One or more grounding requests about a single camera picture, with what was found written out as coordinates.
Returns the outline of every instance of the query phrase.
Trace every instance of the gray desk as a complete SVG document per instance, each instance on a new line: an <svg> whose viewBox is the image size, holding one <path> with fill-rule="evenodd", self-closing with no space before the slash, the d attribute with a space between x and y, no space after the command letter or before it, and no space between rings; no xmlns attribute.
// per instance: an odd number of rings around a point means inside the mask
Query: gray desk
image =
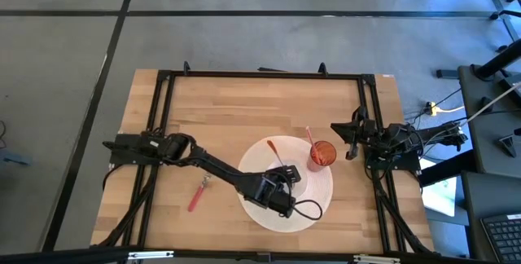
<svg viewBox="0 0 521 264"><path fill-rule="evenodd" d="M462 174L470 226L466 229L471 257L496 261L480 219L521 211L521 179L492 174Z"/></svg>
<svg viewBox="0 0 521 264"><path fill-rule="evenodd" d="M497 84L503 78L500 73L496 73L494 81L488 82L475 77L468 67L460 67L458 73L467 116L480 110L482 97L494 99L504 92ZM494 111L517 108L519 106L509 96L493 105ZM499 138L513 134L519 127L521 112L476 117L469 123L475 166L479 172L521 178L521 143L515 144L519 153L515 158L506 155L496 144Z"/></svg>

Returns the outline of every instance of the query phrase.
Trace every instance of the concrete floor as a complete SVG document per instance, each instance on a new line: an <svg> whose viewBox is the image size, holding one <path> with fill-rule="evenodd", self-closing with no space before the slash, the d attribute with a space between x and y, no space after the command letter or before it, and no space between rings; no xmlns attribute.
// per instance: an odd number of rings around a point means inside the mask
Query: concrete floor
<svg viewBox="0 0 521 264"><path fill-rule="evenodd" d="M119 9L121 2L1 0L0 9ZM519 8L517 2L503 4ZM491 0L132 0L130 9L495 11ZM29 167L0 166L0 254L37 249L114 23L112 17L0 17L4 139L11 151L33 158ZM323 61L335 73L394 74L402 110L414 112L459 87L458 81L436 79L436 69L484 63L510 42L501 21L469 18L127 18L57 249L90 242L109 157L101 142L119 128L137 68L181 69L187 60L195 70L315 72ZM455 95L444 108L461 104ZM422 127L463 114L426 117ZM443 146L430 152L455 154Z"/></svg>

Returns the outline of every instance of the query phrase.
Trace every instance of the wooden tabletop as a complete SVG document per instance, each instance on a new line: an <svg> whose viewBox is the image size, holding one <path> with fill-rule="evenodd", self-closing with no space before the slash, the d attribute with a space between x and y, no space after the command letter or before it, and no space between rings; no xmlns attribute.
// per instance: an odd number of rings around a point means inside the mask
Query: wooden tabletop
<svg viewBox="0 0 521 264"><path fill-rule="evenodd" d="M138 134L146 128L156 75L156 70L136 71L120 132ZM384 125L403 122L394 77L378 75L376 81ZM369 88L366 95L370 107ZM167 133L191 134L198 145L236 167L256 141L271 135L306 139L305 126L309 125L315 139L333 143L339 152L331 166L333 198L323 218L310 228L277 233L252 221L239 203L235 189L218 178L210 180L195 211L187 212L204 171L195 167L162 166L146 247L381 253L374 190L364 175L363 153L360 151L358 158L346 161L348 146L330 129L331 122L350 121L358 106L360 97L355 81L176 77ZM104 240L127 211L136 169L135 165L121 167L107 180L93 244ZM409 173L393 173L403 218L414 234L432 249L418 182ZM137 242L140 218L138 214L131 243ZM396 249L388 215L387 225L392 247Z"/></svg>

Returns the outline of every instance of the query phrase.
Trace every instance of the orange cup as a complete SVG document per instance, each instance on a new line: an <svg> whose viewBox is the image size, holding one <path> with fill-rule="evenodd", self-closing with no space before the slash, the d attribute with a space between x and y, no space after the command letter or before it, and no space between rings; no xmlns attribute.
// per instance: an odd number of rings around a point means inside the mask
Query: orange cup
<svg viewBox="0 0 521 264"><path fill-rule="evenodd" d="M317 141L315 142L315 149L317 149L317 153L313 151L313 147L309 149L309 170L318 172L335 162L336 149L331 143L326 141Z"/></svg>

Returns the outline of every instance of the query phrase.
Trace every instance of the keyboard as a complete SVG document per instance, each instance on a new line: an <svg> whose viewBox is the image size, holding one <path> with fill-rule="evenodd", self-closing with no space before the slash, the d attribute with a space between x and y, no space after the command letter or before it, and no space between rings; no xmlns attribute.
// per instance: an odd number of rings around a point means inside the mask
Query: keyboard
<svg viewBox="0 0 521 264"><path fill-rule="evenodd" d="M501 263L521 263L521 213L481 219Z"/></svg>

